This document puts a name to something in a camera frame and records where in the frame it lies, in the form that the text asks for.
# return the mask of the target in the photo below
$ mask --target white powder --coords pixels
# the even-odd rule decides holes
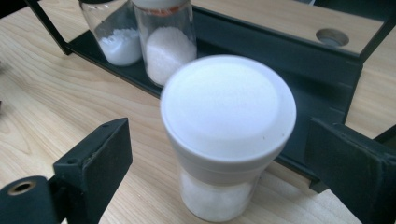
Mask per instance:
[[[161,27],[148,38],[148,76],[164,86],[178,68],[196,58],[196,46],[177,28]]]
[[[256,180],[232,186],[208,185],[180,168],[184,204],[201,219],[222,222],[241,215],[248,206]]]
[[[113,35],[99,41],[107,60],[119,66],[130,65],[142,57],[139,33],[134,29],[116,29]]]

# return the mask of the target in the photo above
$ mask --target wooden table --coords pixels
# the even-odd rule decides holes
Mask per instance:
[[[66,41],[88,29],[77,1],[40,2]],[[377,21],[352,20],[286,0],[253,0],[248,6],[236,0],[192,2],[307,39],[315,39],[313,31],[320,25],[332,24],[326,18],[334,24],[358,21],[352,32],[359,34],[357,40],[354,37],[346,47],[357,52],[379,27]],[[304,10],[309,18],[297,21]],[[205,223],[179,197],[177,160],[164,133],[157,98],[77,55],[64,55],[30,8],[0,20],[0,61],[1,187],[29,175],[50,178],[51,165],[87,134],[102,123],[126,117],[134,163],[101,223]],[[349,127],[375,137],[396,123],[395,63],[393,30],[364,66],[346,121]],[[230,223],[288,222],[359,223],[329,190],[316,194],[307,179],[273,162],[247,211]]]

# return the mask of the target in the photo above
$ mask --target shelf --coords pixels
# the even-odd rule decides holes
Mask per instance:
[[[146,74],[143,61],[118,67],[106,61],[90,31],[64,42],[45,12],[32,0],[29,7],[42,21],[64,53],[76,53],[117,77],[155,97],[162,89]],[[289,85],[297,105],[294,131],[276,161],[326,189],[305,165],[304,152],[310,120],[344,124],[359,81],[364,61],[396,23],[393,15],[385,22],[361,54],[304,40],[278,31],[228,18],[199,7],[193,8],[198,57],[233,54],[251,58],[274,69]]]

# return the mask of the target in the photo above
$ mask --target plastic cup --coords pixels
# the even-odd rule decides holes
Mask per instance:
[[[296,120],[283,79],[262,63],[231,55],[179,69],[163,89],[161,113],[179,162],[181,198],[212,222],[245,211]]]

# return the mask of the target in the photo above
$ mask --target white lid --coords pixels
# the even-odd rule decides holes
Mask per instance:
[[[133,0],[138,7],[146,9],[167,9],[181,6],[188,0]]]
[[[296,120],[287,84],[269,67],[238,56],[210,56],[178,70],[161,98],[177,153],[220,172],[257,169],[277,155]]]

